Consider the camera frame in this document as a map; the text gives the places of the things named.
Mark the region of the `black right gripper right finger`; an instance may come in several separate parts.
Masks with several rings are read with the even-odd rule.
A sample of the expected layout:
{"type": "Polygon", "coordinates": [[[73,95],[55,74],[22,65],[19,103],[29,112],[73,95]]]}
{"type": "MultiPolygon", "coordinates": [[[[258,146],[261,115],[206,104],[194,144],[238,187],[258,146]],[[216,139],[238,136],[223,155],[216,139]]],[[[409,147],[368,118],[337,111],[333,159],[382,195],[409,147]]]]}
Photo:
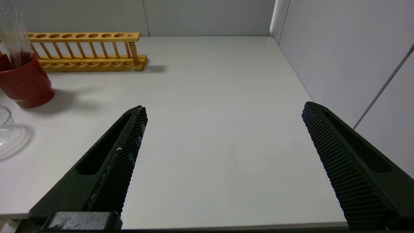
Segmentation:
{"type": "Polygon", "coordinates": [[[301,116],[349,228],[413,228],[413,178],[326,107],[301,116]]]}

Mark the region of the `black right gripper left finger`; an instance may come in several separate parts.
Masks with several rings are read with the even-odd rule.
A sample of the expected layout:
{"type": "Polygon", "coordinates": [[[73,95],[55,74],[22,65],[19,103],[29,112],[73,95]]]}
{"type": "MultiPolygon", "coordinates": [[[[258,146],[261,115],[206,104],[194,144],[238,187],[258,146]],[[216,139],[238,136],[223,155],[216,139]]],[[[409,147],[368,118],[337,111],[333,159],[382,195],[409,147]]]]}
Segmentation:
{"type": "Polygon", "coordinates": [[[129,109],[30,209],[37,225],[58,211],[121,214],[148,123],[146,108],[129,109]]]}

